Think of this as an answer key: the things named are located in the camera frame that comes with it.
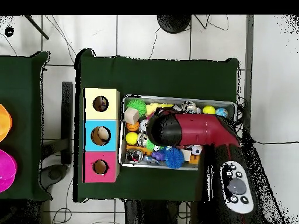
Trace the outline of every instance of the blue spiky ball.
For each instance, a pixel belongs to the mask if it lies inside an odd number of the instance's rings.
[[[165,152],[165,163],[171,169],[178,169],[184,163],[184,154],[180,149],[170,148],[164,150]]]

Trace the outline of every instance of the gray button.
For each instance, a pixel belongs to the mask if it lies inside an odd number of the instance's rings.
[[[242,195],[246,193],[246,184],[239,178],[232,178],[227,188],[231,193],[236,195]]]

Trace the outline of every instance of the dark green table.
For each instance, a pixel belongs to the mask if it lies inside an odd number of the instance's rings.
[[[48,200],[39,185],[41,168],[41,68],[47,52],[31,57],[0,56],[0,103],[12,116],[12,129],[0,149],[18,163],[15,181],[0,199]]]
[[[97,58],[90,49],[76,57],[74,200],[129,198],[194,201],[199,172],[121,167],[115,183],[82,182],[83,88],[115,88],[126,94],[236,102],[237,59],[216,61]]]

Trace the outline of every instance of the orange bowl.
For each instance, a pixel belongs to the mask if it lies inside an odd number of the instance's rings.
[[[5,107],[0,104],[0,142],[7,136],[9,130],[12,128],[12,117],[7,112]]]

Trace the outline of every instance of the orange toy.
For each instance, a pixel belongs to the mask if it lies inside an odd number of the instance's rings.
[[[194,165],[199,164],[199,155],[191,155],[189,164],[194,164]]]
[[[9,115],[5,107],[0,104],[0,142],[7,136],[12,128],[12,117]]]
[[[128,131],[136,131],[139,128],[139,122],[137,121],[135,124],[127,123]]]
[[[147,149],[147,148],[140,147],[140,146],[131,146],[131,145],[127,145],[127,150],[128,150],[128,149],[139,149],[140,151],[143,152],[143,154],[146,154],[146,155],[152,155],[152,151],[150,151],[150,150]]]

